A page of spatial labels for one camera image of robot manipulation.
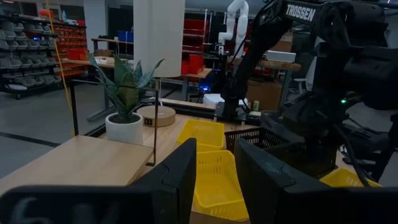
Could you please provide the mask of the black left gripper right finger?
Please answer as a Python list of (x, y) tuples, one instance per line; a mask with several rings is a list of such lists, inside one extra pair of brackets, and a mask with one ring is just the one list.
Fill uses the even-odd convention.
[(333, 188), (241, 138), (234, 157), (251, 224), (398, 224), (398, 187)]

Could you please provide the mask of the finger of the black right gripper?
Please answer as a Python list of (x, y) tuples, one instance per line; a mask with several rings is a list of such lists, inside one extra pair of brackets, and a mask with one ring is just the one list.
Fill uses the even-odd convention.
[(298, 142), (299, 137), (287, 130), (282, 124), (279, 112), (262, 112), (261, 127), (267, 128), (289, 142)]

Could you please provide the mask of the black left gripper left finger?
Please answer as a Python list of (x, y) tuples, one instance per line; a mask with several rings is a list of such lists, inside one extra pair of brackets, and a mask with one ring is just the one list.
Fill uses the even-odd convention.
[(0, 224), (189, 224), (197, 140), (126, 187), (28, 185), (0, 197)]

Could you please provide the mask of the black plastic basket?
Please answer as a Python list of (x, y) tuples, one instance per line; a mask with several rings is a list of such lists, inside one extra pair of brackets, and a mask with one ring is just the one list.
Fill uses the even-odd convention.
[(273, 132), (268, 128), (229, 131), (225, 134), (227, 150), (234, 152), (235, 142), (242, 138), (262, 151), (315, 178), (321, 178), (337, 168), (336, 147), (317, 144), (310, 146), (304, 138), (288, 131)]

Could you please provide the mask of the yellow plastic basket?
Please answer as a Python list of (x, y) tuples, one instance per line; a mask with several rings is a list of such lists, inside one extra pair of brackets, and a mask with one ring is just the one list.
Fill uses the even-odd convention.
[(336, 169), (320, 179), (330, 187), (364, 187), (358, 175), (348, 169)]
[(181, 145), (189, 138), (197, 140), (197, 151), (218, 151), (224, 148), (224, 124), (188, 119), (177, 138)]
[(234, 155), (227, 150), (197, 153), (195, 211), (232, 221), (249, 218)]

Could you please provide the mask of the shelf of red bins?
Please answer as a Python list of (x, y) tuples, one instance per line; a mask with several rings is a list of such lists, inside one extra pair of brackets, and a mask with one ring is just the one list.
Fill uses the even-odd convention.
[(79, 24), (54, 24), (53, 31), (57, 35), (56, 49), (53, 53), (57, 64), (55, 74), (60, 77), (83, 76), (86, 73), (86, 65), (63, 63), (62, 59), (87, 60), (86, 28)]

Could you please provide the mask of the cardboard box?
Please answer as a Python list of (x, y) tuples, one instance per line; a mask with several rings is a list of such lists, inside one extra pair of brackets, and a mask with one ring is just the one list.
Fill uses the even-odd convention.
[(252, 105), (257, 100), (260, 110), (278, 110), (281, 93), (282, 85), (277, 82), (249, 80), (246, 98)]

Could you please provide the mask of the background wooden table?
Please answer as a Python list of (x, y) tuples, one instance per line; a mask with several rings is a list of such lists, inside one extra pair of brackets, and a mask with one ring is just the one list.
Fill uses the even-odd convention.
[(248, 91), (248, 81), (257, 80), (267, 81), (267, 82), (277, 82), (280, 70), (286, 70), (288, 72), (295, 72), (301, 69), (301, 65), (297, 63), (287, 63), (287, 62), (276, 62), (268, 60), (260, 60), (257, 63), (261, 66), (262, 72), (267, 72), (266, 74), (256, 73), (255, 71), (244, 73), (243, 77), (238, 81), (235, 78), (227, 79), (224, 89), (221, 93), (221, 97), (224, 99), (224, 109), (225, 113), (234, 113), (238, 107), (239, 100), (244, 100), (246, 98), (246, 93)]
[(185, 75), (180, 75), (179, 77), (173, 77), (173, 78), (161, 78), (162, 83), (168, 83), (168, 84), (174, 84), (174, 85), (181, 85), (182, 86), (182, 95), (183, 101), (188, 100), (188, 91), (190, 88), (190, 79), (194, 78), (197, 79), (197, 82), (199, 82), (202, 79), (205, 79), (211, 72), (213, 71), (212, 68), (204, 68), (202, 72), (198, 74), (185, 74)]
[[(112, 57), (95, 57), (96, 63), (103, 69), (103, 71), (109, 75), (113, 76), (114, 70), (114, 59)], [(63, 63), (74, 63), (78, 65), (91, 65), (89, 61), (84, 60), (71, 60), (68, 58), (62, 59)], [(115, 107), (109, 104), (108, 94), (106, 92), (105, 87), (103, 87), (103, 109), (97, 111), (96, 113), (89, 115), (87, 117), (88, 122), (94, 122), (101, 118), (106, 117), (107, 115), (114, 113)]]

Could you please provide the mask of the white flat box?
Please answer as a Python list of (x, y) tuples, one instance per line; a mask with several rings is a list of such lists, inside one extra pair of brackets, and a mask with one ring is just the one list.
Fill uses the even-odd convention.
[(224, 99), (219, 93), (206, 93), (203, 95), (203, 104), (216, 106), (219, 102), (224, 103)]

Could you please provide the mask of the green plant in white pot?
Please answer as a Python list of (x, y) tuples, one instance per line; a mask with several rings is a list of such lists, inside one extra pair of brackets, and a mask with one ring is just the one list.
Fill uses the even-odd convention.
[(143, 143), (144, 118), (133, 112), (144, 99), (147, 89), (154, 79), (154, 73), (160, 67), (159, 60), (155, 67), (143, 72), (142, 65), (137, 62), (134, 67), (114, 56), (114, 79), (106, 76), (91, 53), (86, 54), (88, 61), (99, 71), (99, 81), (105, 87), (108, 100), (116, 108), (116, 112), (105, 118), (107, 138), (112, 141), (141, 145)]

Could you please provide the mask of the red bin rack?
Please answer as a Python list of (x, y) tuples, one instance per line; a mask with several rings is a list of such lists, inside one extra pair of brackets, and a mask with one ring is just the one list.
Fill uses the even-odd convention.
[(186, 8), (183, 22), (182, 75), (198, 75), (205, 67), (213, 13), (209, 9)]

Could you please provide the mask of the white table lamp wooden base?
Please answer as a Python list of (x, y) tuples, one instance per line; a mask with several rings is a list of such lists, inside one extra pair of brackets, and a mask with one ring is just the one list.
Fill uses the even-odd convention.
[(161, 101), (161, 81), (181, 75), (185, 0), (134, 1), (134, 61), (154, 81), (155, 103), (137, 113), (144, 125), (169, 126), (175, 122), (175, 110)]

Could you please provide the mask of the rack of grey bins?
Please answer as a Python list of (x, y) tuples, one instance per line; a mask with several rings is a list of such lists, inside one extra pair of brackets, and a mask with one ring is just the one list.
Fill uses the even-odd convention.
[(60, 88), (56, 38), (48, 22), (0, 16), (0, 93), (19, 100)]

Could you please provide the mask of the blue storage bin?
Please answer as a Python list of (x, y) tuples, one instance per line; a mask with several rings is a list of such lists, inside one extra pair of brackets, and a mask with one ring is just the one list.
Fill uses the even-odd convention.
[(134, 42), (134, 32), (119, 30), (118, 31), (118, 40), (121, 42)]

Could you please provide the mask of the wooden shelf black metal frame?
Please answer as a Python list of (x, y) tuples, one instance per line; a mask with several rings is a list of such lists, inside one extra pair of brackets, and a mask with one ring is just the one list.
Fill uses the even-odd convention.
[(101, 139), (100, 126), (80, 135), (77, 120), (75, 84), (70, 99), (75, 137), (0, 179), (0, 195), (23, 185), (128, 185), (145, 166), (156, 165), (157, 136), (152, 146)]

